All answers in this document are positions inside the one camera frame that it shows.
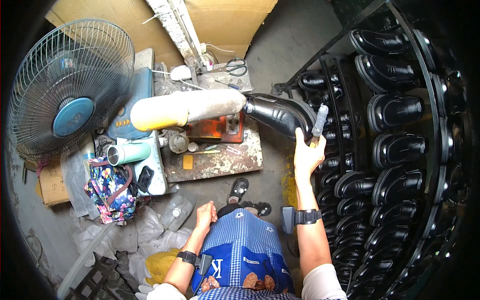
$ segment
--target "plastic jug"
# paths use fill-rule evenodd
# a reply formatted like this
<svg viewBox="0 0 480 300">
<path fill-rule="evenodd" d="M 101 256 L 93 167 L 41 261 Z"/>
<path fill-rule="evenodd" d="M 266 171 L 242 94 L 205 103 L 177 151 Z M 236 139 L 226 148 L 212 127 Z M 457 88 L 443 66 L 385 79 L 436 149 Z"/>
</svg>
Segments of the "plastic jug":
<svg viewBox="0 0 480 300">
<path fill-rule="evenodd" d="M 192 213 L 196 203 L 196 195 L 186 191 L 176 193 L 162 213 L 160 223 L 165 229 L 177 231 Z"/>
</svg>

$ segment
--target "blue fan hub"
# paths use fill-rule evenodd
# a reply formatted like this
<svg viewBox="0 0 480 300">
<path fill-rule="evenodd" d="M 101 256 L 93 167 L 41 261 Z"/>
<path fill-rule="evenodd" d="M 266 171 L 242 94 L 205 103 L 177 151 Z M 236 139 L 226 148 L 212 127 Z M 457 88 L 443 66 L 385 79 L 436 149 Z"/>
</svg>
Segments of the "blue fan hub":
<svg viewBox="0 0 480 300">
<path fill-rule="evenodd" d="M 93 113 L 93 101 L 89 98 L 77 98 L 60 109 L 53 121 L 53 132 L 67 136 L 79 130 L 87 123 Z"/>
</svg>

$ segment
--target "cardboard box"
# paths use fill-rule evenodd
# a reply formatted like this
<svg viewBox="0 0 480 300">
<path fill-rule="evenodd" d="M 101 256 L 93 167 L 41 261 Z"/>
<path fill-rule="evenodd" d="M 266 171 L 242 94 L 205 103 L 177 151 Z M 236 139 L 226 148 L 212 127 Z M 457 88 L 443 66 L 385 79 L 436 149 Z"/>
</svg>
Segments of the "cardboard box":
<svg viewBox="0 0 480 300">
<path fill-rule="evenodd" d="M 53 158 L 42 169 L 39 178 L 40 191 L 45 207 L 69 201 L 68 193 L 63 182 L 60 168 L 60 157 Z"/>
<path fill-rule="evenodd" d="M 243 58 L 258 27 L 272 11 L 277 0 L 186 0 L 186 6 L 201 43 L 235 51 Z M 183 65 L 183 57 L 170 36 L 155 18 L 144 0 L 58 0 L 45 16 L 55 26 L 83 18 L 104 19 L 127 32 L 135 52 L 153 48 L 155 62 L 168 67 Z M 233 53 L 211 50 L 220 63 L 233 58 Z"/>
</svg>

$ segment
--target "fan guard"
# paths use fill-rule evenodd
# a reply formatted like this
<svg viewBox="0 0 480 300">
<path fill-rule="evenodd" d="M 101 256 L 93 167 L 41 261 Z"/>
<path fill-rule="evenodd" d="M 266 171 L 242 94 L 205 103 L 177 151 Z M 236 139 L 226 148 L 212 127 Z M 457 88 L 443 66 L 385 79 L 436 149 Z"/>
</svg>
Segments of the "fan guard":
<svg viewBox="0 0 480 300">
<path fill-rule="evenodd" d="M 8 111 L 20 156 L 49 158 L 95 130 L 127 96 L 134 60 L 132 40 L 104 20 L 72 21 L 39 40 L 18 69 Z"/>
</svg>

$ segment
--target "paint-stained table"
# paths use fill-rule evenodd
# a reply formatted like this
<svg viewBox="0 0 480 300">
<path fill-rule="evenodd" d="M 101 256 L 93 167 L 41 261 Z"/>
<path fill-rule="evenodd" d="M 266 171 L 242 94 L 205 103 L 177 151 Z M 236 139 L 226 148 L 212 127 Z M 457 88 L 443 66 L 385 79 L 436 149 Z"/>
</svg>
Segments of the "paint-stained table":
<svg viewBox="0 0 480 300">
<path fill-rule="evenodd" d="M 206 147 L 214 144 L 198 143 L 198 145 L 199 149 L 197 151 L 204 151 Z M 228 146 L 237 150 L 233 152 L 238 154 L 227 151 Z M 245 118 L 243 143 L 219 144 L 214 150 L 220 150 L 221 152 L 192 154 L 187 151 L 182 154 L 176 154 L 168 146 L 162 148 L 162 161 L 167 181 L 187 181 L 263 169 L 262 147 L 260 145 L 258 127 L 256 122 L 249 118 Z M 184 155 L 193 155 L 192 170 L 183 169 Z"/>
</svg>

